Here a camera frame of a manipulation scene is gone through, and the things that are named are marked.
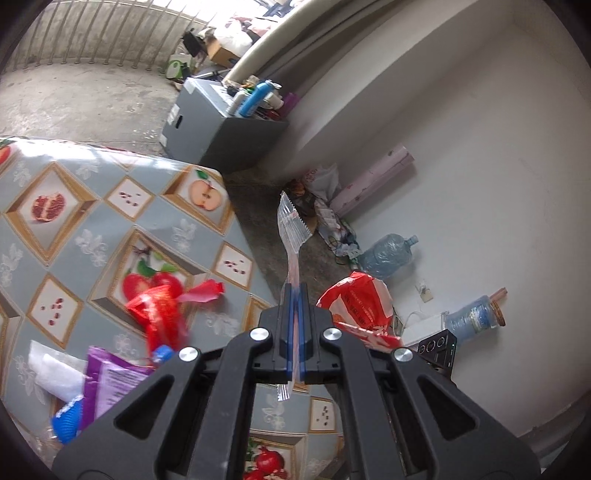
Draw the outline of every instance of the large water bottle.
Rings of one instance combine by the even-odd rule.
[[[357,257],[359,268],[374,278],[386,280],[413,259],[410,247],[417,242],[416,235],[405,240],[400,235],[390,233]]]

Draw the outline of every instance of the red and white bag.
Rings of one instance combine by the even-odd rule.
[[[330,287],[317,306],[332,313],[333,323],[360,338],[367,347],[389,352],[402,345],[387,332],[394,317],[392,297],[383,281],[353,272]]]

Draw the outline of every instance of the blue bottle cap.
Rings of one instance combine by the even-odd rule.
[[[166,360],[170,360],[174,355],[174,350],[168,345],[160,345],[152,352],[152,361],[157,365],[163,364]]]

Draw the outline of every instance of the purple snack bag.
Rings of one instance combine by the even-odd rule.
[[[89,347],[80,430],[109,410],[153,371],[150,367],[132,365],[104,348]]]

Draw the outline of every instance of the red plastic bag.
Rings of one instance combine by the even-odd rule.
[[[384,332],[394,316],[392,297],[384,282],[361,272],[353,272],[330,287],[317,305],[330,310],[335,323],[371,331]]]
[[[184,346],[187,329],[177,301],[171,295],[170,285],[149,288],[129,301],[126,307],[145,328],[150,355],[160,345],[168,345],[175,351]]]
[[[399,337],[387,332],[394,317],[392,297],[383,281],[367,273],[353,272],[330,287],[317,306],[330,310],[335,326],[368,348],[390,352],[402,346]]]
[[[372,332],[355,325],[349,325],[343,322],[334,322],[335,326],[344,330],[345,332],[352,333],[365,344],[366,347],[380,352],[391,352],[393,349],[403,346],[400,337],[390,335],[386,332]]]

